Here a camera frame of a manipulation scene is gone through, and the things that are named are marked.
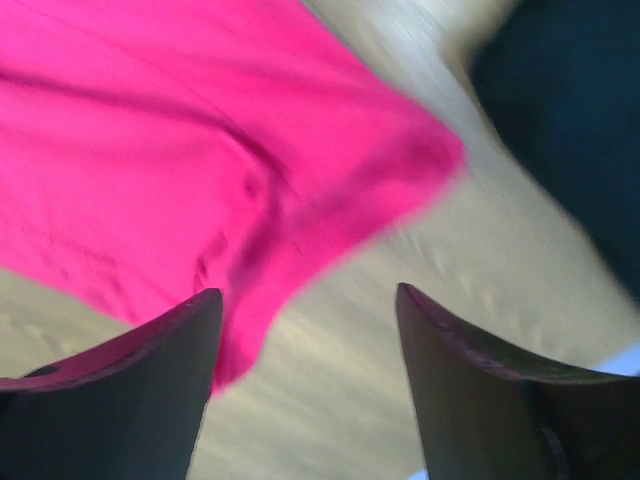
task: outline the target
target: dark clothing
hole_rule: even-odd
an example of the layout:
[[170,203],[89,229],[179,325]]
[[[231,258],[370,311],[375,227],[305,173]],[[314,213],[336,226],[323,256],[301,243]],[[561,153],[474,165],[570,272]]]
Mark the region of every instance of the dark clothing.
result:
[[640,2],[525,0],[471,79],[509,150],[640,299]]

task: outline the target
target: black fabric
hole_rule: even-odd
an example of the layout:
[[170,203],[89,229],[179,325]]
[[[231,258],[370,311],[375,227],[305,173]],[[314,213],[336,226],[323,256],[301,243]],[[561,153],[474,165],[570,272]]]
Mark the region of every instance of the black fabric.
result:
[[220,293],[205,291],[106,344],[0,379],[0,479],[184,480],[221,318]]
[[505,145],[640,299],[640,2],[525,0],[470,76]]
[[525,352],[408,285],[396,308],[431,480],[640,479],[640,378]]

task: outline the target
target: light wood surface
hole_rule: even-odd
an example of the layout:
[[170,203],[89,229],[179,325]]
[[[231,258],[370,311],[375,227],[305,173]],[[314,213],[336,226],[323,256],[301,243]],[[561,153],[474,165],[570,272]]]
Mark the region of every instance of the light wood surface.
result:
[[[209,406],[192,479],[389,480],[420,470],[393,313],[401,281],[518,345],[582,366],[640,338],[634,305],[467,94],[464,45],[510,1],[307,1],[371,68],[461,135],[470,168],[435,210],[351,255],[283,312],[257,369]],[[0,272],[2,376],[123,330]]]

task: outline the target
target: pink fabric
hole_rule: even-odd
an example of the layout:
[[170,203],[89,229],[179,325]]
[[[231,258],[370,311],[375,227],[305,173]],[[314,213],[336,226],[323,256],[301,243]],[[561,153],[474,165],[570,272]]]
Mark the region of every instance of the pink fabric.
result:
[[221,288],[214,387],[461,163],[295,0],[0,0],[0,31],[0,263],[133,325]]

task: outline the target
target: wooden floor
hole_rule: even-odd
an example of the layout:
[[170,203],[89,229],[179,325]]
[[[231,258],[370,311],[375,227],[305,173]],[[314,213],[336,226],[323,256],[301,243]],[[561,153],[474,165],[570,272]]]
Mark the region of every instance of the wooden floor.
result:
[[[192,479],[391,480],[422,469],[394,324],[399,281],[579,365],[640,338],[637,310],[580,233],[487,140],[465,94],[461,45],[491,28],[509,1],[307,1],[375,71],[460,132],[470,172],[429,215],[372,242],[287,308],[255,372],[209,406]],[[534,214],[525,213],[532,202]],[[0,272],[2,376],[123,330]]]

